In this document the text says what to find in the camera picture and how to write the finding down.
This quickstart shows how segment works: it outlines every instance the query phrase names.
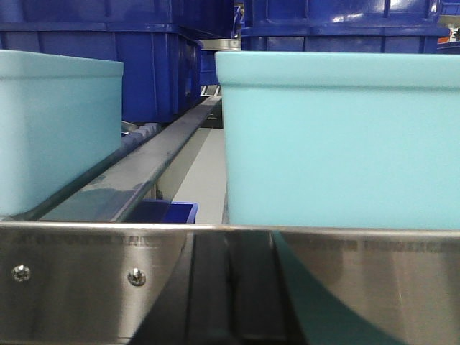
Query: metal guide rail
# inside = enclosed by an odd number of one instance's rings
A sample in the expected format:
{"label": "metal guide rail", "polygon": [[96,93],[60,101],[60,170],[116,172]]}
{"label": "metal guide rail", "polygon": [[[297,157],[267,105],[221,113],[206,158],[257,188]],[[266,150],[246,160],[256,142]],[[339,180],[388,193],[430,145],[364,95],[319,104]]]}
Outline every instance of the metal guide rail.
{"label": "metal guide rail", "polygon": [[[189,291],[197,236],[216,234],[270,234],[311,344],[460,337],[460,231],[5,221],[0,342],[137,344],[171,277]],[[181,310],[177,299],[167,306]]]}

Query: stainless steel panel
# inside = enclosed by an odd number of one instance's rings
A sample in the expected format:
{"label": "stainless steel panel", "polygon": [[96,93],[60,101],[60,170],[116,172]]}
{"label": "stainless steel panel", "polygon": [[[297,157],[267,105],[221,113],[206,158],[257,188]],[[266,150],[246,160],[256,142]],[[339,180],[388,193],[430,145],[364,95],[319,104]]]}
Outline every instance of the stainless steel panel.
{"label": "stainless steel panel", "polygon": [[[460,343],[460,231],[7,221],[0,343],[126,342],[186,234],[221,231],[279,231],[324,287],[378,329],[408,344]],[[30,269],[29,280],[15,280],[18,265]],[[145,272],[145,285],[129,283],[134,268]],[[309,291],[289,293],[296,301]]]}
{"label": "stainless steel panel", "polygon": [[[127,343],[185,237],[180,229],[142,226],[2,223],[0,344]],[[28,280],[16,279],[19,265],[28,267]],[[144,284],[132,284],[133,269],[143,272]]]}
{"label": "stainless steel panel", "polygon": [[324,229],[283,237],[313,276],[378,328],[408,344],[460,344],[459,231]]}

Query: small blue bin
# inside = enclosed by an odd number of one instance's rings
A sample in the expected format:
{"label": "small blue bin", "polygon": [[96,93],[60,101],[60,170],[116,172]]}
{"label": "small blue bin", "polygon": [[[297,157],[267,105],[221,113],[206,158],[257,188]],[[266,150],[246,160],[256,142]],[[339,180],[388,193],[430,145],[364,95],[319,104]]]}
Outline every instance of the small blue bin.
{"label": "small blue bin", "polygon": [[230,37],[233,0],[1,0],[2,22],[176,24],[195,39]]}
{"label": "small blue bin", "polygon": [[293,52],[436,53],[442,27],[253,27],[242,30],[241,48]]}
{"label": "small blue bin", "polygon": [[438,54],[460,54],[460,41],[439,44],[437,53]]}
{"label": "small blue bin", "polygon": [[193,224],[198,212],[197,203],[170,203],[144,199],[127,217],[127,223]]}
{"label": "small blue bin", "polygon": [[441,13],[446,16],[460,15],[460,2],[459,0],[443,0],[441,2]]}
{"label": "small blue bin", "polygon": [[245,27],[390,24],[433,25],[439,0],[245,0]]}
{"label": "small blue bin", "polygon": [[216,51],[201,50],[201,85],[217,85]]}
{"label": "small blue bin", "polygon": [[200,99],[201,46],[176,25],[3,23],[0,49],[122,61],[128,122],[172,122]]}

